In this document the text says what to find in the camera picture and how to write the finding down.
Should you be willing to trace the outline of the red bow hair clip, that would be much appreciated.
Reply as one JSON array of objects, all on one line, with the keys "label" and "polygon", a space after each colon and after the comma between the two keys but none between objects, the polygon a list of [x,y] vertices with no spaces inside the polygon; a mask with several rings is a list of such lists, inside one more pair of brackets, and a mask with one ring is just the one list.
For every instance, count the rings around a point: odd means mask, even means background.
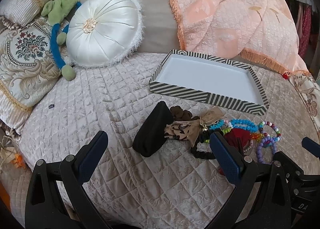
[{"label": "red bow hair clip", "polygon": [[244,149],[250,141],[250,132],[244,129],[233,128],[224,136],[226,142],[237,149]]}]

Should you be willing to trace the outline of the black scrunchie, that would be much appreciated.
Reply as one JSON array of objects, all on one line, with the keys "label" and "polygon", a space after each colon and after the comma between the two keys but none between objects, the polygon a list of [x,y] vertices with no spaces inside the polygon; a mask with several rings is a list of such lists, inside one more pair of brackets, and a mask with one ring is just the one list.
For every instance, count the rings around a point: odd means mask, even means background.
[{"label": "black scrunchie", "polygon": [[197,149],[197,146],[199,143],[203,144],[205,140],[210,138],[210,135],[214,132],[217,132],[217,130],[208,130],[206,132],[202,132],[198,135],[194,145],[190,148],[190,153],[195,157],[199,159],[216,159],[215,155],[212,152],[206,152],[206,151],[199,151]]}]

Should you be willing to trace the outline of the leopard tan bow clip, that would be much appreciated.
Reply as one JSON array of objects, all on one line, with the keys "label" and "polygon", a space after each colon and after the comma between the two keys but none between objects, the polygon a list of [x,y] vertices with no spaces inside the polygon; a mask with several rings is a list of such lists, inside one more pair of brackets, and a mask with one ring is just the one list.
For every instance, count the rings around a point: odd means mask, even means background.
[{"label": "leopard tan bow clip", "polygon": [[194,145],[198,135],[209,129],[209,126],[224,117],[224,113],[219,107],[212,107],[198,120],[193,121],[174,121],[165,128],[165,138],[176,139],[179,141],[189,141]]}]

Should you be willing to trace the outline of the brown scrunchie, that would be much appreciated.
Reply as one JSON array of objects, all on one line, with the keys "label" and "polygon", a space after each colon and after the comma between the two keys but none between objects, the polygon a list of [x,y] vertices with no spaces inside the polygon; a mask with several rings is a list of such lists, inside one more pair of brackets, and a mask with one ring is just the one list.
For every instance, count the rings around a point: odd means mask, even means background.
[{"label": "brown scrunchie", "polygon": [[199,119],[199,116],[193,116],[190,111],[183,110],[180,106],[173,106],[170,108],[170,111],[174,121],[193,121]]}]

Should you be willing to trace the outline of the black velvet case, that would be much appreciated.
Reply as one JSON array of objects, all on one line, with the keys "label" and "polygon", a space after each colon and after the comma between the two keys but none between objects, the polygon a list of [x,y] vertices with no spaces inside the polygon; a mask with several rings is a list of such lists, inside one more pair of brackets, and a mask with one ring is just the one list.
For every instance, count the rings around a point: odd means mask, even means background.
[{"label": "black velvet case", "polygon": [[165,128],[174,121],[164,101],[157,103],[133,141],[133,149],[143,157],[150,157],[166,142]]}]

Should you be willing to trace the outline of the floral cream bed cover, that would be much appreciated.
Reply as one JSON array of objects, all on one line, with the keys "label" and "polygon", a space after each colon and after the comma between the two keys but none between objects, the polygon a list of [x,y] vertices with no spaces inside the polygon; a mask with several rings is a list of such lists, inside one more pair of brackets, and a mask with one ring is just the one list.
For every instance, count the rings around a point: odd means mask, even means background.
[{"label": "floral cream bed cover", "polygon": [[314,127],[319,137],[320,128],[320,91],[319,85],[316,83],[313,76],[297,73],[289,77],[289,82],[294,86],[299,96],[303,100],[304,105],[310,115]]}]

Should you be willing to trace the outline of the quilted pale pink bedspread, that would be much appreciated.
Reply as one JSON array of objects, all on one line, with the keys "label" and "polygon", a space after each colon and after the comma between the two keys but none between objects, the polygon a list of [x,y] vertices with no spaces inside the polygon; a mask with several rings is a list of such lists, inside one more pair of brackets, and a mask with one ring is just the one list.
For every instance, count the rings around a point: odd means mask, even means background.
[{"label": "quilted pale pink bedspread", "polygon": [[[168,142],[150,157],[133,150],[135,137],[143,140],[146,149],[162,137],[154,133],[158,127],[155,121],[146,129],[142,127],[156,103],[180,102],[151,93],[151,88],[165,86],[138,77],[139,73],[160,70],[160,60],[157,55],[135,56],[115,67],[80,71],[87,76],[88,86],[77,85],[77,89],[92,99],[92,116],[97,118],[93,128],[109,139],[85,190],[103,215],[123,223],[151,228],[231,228],[231,222],[221,219],[226,210],[220,208],[231,184],[218,173],[214,161],[196,160],[185,142]],[[224,66],[236,86],[241,78],[247,78],[268,98],[261,107],[249,104],[250,114],[243,103],[216,97],[214,102],[231,105],[227,116],[270,117],[280,125],[284,152],[309,175],[318,174],[319,161],[301,146],[302,138],[312,136],[315,128],[293,86],[279,74],[255,66],[213,57],[209,63],[215,71]]]}]

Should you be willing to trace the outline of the striped black white tray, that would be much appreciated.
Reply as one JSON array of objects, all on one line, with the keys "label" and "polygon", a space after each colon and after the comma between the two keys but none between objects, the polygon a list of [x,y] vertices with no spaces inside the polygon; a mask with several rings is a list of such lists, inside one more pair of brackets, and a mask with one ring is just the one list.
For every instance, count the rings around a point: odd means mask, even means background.
[{"label": "striped black white tray", "polygon": [[269,102],[250,65],[212,55],[171,50],[156,68],[152,93],[263,116]]}]

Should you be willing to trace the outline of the floral tapestry pillow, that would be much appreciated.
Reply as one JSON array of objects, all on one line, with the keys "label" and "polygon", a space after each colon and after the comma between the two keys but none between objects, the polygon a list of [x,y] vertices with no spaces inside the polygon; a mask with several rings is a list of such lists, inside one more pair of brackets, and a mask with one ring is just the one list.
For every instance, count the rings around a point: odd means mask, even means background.
[{"label": "floral tapestry pillow", "polygon": [[44,17],[1,33],[1,121],[17,134],[61,76],[50,49],[51,33]]}]

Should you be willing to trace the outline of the peach quilted fringed blanket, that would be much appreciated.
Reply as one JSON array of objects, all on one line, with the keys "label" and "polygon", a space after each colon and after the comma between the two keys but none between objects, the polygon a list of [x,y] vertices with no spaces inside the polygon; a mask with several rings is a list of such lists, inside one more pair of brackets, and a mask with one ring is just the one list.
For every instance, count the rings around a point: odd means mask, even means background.
[{"label": "peach quilted fringed blanket", "polygon": [[239,56],[279,74],[307,73],[285,0],[170,0],[180,48]]}]

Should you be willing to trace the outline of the hanging clothes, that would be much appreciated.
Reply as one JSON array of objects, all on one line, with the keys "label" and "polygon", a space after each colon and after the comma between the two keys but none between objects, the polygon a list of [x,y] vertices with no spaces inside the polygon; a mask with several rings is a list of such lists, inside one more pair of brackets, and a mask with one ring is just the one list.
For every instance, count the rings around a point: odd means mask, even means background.
[{"label": "hanging clothes", "polygon": [[308,70],[319,71],[319,0],[286,0],[296,24],[298,54]]}]

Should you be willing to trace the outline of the round white satin cushion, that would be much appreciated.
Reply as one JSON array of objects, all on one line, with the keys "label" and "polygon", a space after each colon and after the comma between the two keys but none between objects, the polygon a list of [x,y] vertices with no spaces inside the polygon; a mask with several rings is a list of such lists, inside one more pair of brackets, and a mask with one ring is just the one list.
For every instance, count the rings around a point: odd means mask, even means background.
[{"label": "round white satin cushion", "polygon": [[138,0],[87,0],[69,23],[68,56],[80,67],[112,66],[139,47],[143,34]]}]

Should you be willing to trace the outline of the green blue plush toy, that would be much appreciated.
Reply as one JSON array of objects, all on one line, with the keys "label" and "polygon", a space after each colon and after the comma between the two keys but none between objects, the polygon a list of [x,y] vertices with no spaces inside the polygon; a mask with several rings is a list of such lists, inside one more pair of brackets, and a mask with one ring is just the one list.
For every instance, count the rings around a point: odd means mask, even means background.
[{"label": "green blue plush toy", "polygon": [[73,9],[78,9],[80,6],[80,0],[50,0],[44,5],[41,11],[41,16],[47,16],[48,23],[52,26],[50,49],[54,61],[57,68],[61,71],[62,76],[67,81],[72,81],[76,73],[72,66],[65,63],[60,54],[60,46],[66,42],[69,25],[66,25],[62,30],[60,30],[60,27],[69,13]]}]

